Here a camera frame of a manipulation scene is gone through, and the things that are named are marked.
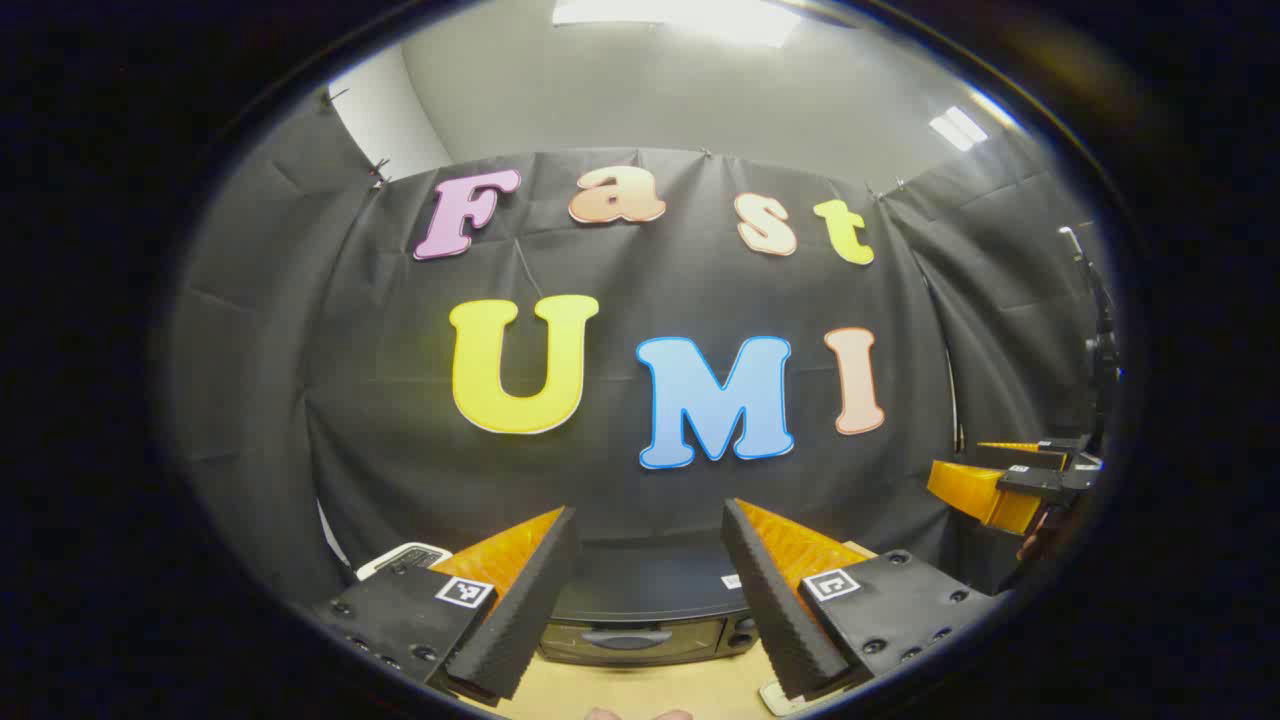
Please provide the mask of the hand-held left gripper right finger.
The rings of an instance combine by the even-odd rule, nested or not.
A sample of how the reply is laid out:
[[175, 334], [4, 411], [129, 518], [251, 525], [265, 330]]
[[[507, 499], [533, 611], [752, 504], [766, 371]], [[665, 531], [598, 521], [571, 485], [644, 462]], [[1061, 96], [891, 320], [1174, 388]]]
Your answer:
[[721, 539], [790, 698], [913, 669], [1004, 605], [910, 551], [861, 552], [741, 498], [724, 501]]

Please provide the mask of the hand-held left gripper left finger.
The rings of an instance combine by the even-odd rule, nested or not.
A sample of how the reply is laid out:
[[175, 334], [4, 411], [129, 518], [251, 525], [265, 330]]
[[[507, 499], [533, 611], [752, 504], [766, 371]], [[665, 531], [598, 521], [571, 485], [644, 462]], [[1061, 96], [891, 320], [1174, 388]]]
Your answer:
[[311, 614], [416, 687], [512, 700], [580, 547], [576, 512], [561, 506], [433, 565], [389, 561]]

